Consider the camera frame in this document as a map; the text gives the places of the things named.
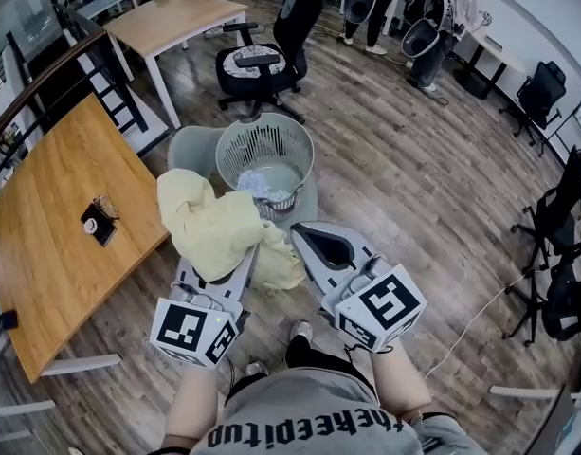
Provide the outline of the white black oval pod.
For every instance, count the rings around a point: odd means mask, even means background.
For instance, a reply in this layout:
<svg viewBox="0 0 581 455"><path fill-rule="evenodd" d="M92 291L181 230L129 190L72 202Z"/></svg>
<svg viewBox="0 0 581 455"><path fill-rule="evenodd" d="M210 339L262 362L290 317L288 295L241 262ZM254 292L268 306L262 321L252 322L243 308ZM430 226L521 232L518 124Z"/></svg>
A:
<svg viewBox="0 0 581 455"><path fill-rule="evenodd" d="M401 50L410 59L425 55L439 40L444 0L417 0L416 17L404 35Z"/></svg>
<svg viewBox="0 0 581 455"><path fill-rule="evenodd" d="M343 14L345 19L353 24L367 21L375 6L376 0L344 0Z"/></svg>

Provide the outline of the person's black trousers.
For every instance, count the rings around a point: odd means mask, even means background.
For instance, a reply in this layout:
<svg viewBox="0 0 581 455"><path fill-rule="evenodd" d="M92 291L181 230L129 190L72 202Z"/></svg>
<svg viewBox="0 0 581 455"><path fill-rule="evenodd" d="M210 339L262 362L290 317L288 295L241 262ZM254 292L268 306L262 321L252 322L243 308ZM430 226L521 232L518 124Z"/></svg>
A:
<svg viewBox="0 0 581 455"><path fill-rule="evenodd" d="M349 361L335 355L328 355L311 347L311 341L303 335L296 335L288 344L284 359L288 368L315 368L350 375L364 383L372 392L374 388L367 378ZM229 391L225 403L241 390L267 377L267 373L247 374Z"/></svg>

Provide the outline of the thin-framed eyeglasses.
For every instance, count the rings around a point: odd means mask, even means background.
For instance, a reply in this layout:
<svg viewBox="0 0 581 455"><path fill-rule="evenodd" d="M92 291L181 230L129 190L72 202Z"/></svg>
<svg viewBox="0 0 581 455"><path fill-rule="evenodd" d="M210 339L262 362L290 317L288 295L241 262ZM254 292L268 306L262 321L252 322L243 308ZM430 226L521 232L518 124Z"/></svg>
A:
<svg viewBox="0 0 581 455"><path fill-rule="evenodd" d="M116 221L118 219L118 210L108 197L99 195L93 200L93 204L111 221Z"/></svg>

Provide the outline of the grey slatted laundry basket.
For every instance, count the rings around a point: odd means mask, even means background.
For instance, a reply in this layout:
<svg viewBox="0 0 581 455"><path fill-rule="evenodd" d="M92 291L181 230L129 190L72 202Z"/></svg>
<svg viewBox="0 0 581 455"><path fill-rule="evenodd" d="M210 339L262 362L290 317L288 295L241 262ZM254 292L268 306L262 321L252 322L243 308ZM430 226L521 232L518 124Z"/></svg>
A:
<svg viewBox="0 0 581 455"><path fill-rule="evenodd" d="M281 202L253 198L260 215L284 220L298 208L300 192L315 161L313 140L294 119L263 113L250 122L235 121L221 134L215 149L216 169L227 186L237 191L238 177L247 170L263 172L273 189L291 196Z"/></svg>

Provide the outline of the light wooden white-legged table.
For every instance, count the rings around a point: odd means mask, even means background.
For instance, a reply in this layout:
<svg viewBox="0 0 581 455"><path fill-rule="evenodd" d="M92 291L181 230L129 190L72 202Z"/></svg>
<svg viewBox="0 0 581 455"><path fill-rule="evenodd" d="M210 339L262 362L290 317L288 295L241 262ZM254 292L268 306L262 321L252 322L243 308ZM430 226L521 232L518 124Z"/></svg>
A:
<svg viewBox="0 0 581 455"><path fill-rule="evenodd" d="M181 123L156 57L225 23L243 23L246 11L246 5L227 0L153 0L107 23L104 30L129 81L134 75L120 46L126 45L143 59L171 125L177 130Z"/></svg>

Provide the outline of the black phone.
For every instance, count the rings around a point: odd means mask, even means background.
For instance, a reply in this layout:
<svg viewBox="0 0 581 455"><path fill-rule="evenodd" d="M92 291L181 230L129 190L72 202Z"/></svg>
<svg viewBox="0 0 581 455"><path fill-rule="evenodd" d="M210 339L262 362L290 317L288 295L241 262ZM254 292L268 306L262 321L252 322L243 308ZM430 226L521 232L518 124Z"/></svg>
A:
<svg viewBox="0 0 581 455"><path fill-rule="evenodd" d="M96 203L91 203L87 207L81 221L84 232L92 236L101 246L107 246L117 231L115 219Z"/></svg>

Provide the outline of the orange wooden table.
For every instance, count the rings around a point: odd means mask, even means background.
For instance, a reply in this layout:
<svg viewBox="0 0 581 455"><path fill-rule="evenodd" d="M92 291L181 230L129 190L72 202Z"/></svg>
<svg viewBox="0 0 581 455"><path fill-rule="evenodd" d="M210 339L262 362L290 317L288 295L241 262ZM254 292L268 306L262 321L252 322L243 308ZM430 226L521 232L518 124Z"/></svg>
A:
<svg viewBox="0 0 581 455"><path fill-rule="evenodd" d="M168 236L156 180L95 96L68 112L0 191L0 307L30 382ZM93 200L108 197L117 231L101 246L83 230Z"/></svg>

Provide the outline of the white desk black leg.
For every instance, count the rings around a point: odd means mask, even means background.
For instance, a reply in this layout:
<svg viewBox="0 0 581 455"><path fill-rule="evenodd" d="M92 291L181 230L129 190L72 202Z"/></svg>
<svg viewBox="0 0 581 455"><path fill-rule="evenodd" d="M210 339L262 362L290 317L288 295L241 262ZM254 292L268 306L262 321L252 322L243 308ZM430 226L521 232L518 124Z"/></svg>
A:
<svg viewBox="0 0 581 455"><path fill-rule="evenodd" d="M485 100L497 86L500 77L507 68L511 68L522 75L527 74L524 64L505 50L497 41L490 38L483 28L472 33L466 33L462 42L469 41L476 43L477 47L465 66L462 69L453 71L453 77L472 96ZM478 62L484 53L489 54L499 63L491 78L487 78L477 69Z"/></svg>

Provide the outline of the white desk dark edge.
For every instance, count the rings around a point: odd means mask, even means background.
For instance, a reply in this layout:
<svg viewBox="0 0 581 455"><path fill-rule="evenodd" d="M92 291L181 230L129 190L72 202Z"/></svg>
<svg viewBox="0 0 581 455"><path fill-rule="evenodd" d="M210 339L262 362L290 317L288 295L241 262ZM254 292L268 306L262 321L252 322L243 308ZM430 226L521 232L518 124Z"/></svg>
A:
<svg viewBox="0 0 581 455"><path fill-rule="evenodd" d="M549 401L549 405L521 455L581 455L581 392L525 389L493 385L490 394L523 400Z"/></svg>

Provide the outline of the black mesh office chair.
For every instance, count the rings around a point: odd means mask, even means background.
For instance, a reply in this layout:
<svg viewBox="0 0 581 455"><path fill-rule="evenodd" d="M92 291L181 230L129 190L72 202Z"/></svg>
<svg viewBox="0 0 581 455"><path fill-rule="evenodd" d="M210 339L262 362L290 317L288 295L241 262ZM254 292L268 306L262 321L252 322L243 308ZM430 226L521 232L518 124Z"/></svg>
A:
<svg viewBox="0 0 581 455"><path fill-rule="evenodd" d="M536 273L550 268L551 256L581 251L581 241L575 240L576 220L572 214L574 207L581 204L581 149L572 148L559 183L547 190L536 202L535 207L527 206L522 212L529 214L532 224L513 224L510 231L521 231L534 240L534 249L528 263L522 267L524 278L530 282L530 293L526 295L514 285L504 289L513 294L526 306L526 311L514 330L503 334L504 339L514 337L526 324L531 325L531 337L524 342L526 348L536 341L538 313L546 301L538 293Z"/></svg>
<svg viewBox="0 0 581 455"><path fill-rule="evenodd" d="M581 281L575 278L572 263L564 259L552 268L551 277L542 323L549 337L567 341L581 334Z"/></svg>
<svg viewBox="0 0 581 455"><path fill-rule="evenodd" d="M560 67L554 62L539 62L535 74L528 77L517 91L517 98L507 106L499 109L500 114L506 114L515 118L518 129L514 137L518 137L523 130L526 131L531 141L529 145L536 144L534 132L543 138L543 132L556 119L562 118L558 108L551 117L552 107L566 94L566 76Z"/></svg>

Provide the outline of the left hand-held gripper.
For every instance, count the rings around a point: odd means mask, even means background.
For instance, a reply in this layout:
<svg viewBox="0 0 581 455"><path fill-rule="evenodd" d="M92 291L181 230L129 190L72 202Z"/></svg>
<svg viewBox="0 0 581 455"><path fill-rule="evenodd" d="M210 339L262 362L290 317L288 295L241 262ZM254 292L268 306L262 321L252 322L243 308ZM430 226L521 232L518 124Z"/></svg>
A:
<svg viewBox="0 0 581 455"><path fill-rule="evenodd" d="M168 357L200 368L215 368L244 330L240 303L250 286L259 248L250 247L231 273L225 295L205 282L181 257L168 298L157 301L150 342Z"/></svg>

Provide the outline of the black office chair patterned cushion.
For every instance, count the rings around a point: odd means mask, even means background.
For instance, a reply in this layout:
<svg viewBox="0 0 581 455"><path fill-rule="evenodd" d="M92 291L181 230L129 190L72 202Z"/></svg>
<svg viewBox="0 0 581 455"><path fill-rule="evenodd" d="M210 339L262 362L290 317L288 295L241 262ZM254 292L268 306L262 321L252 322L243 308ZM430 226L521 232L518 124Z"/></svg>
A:
<svg viewBox="0 0 581 455"><path fill-rule="evenodd" d="M320 16L325 0L283 0L273 25L273 44L256 44L250 31L255 23L223 26L223 32L237 32L243 43L216 56L215 66L221 89L227 95L218 100L225 111L232 103L252 102L257 115L268 103L298 123L305 119L280 100L280 93L300 91L299 81L307 74L304 43Z"/></svg>

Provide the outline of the pale yellow clothes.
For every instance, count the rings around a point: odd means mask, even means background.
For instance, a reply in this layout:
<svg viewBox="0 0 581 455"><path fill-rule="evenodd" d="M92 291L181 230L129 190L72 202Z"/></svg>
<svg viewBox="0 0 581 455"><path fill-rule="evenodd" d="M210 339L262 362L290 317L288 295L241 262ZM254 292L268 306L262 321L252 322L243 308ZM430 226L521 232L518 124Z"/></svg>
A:
<svg viewBox="0 0 581 455"><path fill-rule="evenodd" d="M258 288L291 290L305 278L302 260L286 242L286 233L263 219L247 191L217 198L198 173L171 169L157 178L163 226L180 256L206 282L231 273L256 246L252 281Z"/></svg>

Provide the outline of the person's grey printed shirt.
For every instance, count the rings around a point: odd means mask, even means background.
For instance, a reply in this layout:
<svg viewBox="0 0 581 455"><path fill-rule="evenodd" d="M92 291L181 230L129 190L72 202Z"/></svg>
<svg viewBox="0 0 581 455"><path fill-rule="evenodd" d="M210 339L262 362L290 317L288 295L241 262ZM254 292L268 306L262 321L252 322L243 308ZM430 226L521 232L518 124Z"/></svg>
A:
<svg viewBox="0 0 581 455"><path fill-rule="evenodd" d="M343 373L289 369L233 395L191 455L486 455L446 414L409 423Z"/></svg>

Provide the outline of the white side table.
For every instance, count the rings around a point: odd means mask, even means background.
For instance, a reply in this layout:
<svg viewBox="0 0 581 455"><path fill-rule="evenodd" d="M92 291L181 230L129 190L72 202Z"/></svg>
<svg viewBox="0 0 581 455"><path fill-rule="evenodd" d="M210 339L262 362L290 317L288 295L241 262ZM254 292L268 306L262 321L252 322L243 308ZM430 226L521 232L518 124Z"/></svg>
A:
<svg viewBox="0 0 581 455"><path fill-rule="evenodd" d="M77 13L84 18L92 19L102 12L109 10L111 8L116 8L119 12L122 12L122 3L126 0L93 0L90 3L82 6L77 10Z"/></svg>

